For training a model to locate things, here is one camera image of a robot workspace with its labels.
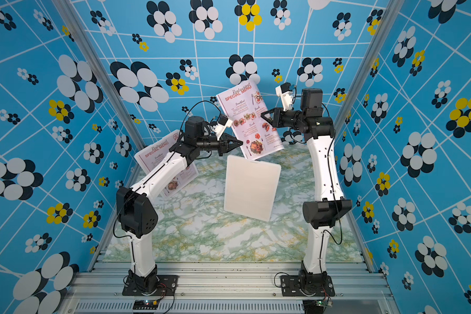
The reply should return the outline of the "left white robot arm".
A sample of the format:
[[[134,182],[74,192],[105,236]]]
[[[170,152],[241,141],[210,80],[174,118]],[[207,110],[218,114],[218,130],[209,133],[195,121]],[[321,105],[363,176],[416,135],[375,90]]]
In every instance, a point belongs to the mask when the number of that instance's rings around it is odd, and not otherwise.
[[[167,284],[173,277],[158,277],[152,246],[152,232],[158,224],[158,213],[153,201],[174,177],[187,169],[202,151],[226,153],[240,147],[243,142],[225,133],[233,121],[226,115],[218,116],[215,129],[200,116],[191,116],[179,132],[177,141],[169,148],[164,159],[143,179],[130,188],[121,187],[116,194],[117,217],[130,242],[131,265],[123,294],[159,295],[173,293]]]

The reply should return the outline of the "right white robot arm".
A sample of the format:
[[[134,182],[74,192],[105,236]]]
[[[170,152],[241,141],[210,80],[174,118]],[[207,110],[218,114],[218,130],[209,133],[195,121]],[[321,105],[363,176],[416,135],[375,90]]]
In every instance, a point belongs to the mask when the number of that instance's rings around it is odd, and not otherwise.
[[[307,88],[300,96],[300,109],[293,108],[296,94],[285,83],[276,88],[282,106],[261,114],[274,128],[290,128],[302,134],[307,145],[315,179],[315,199],[302,206],[308,224],[307,247],[298,275],[281,273],[279,287],[283,296],[328,298],[335,295],[327,273],[327,247],[335,224],[352,208],[345,198],[334,171],[336,131],[329,112],[323,106],[323,91]]]

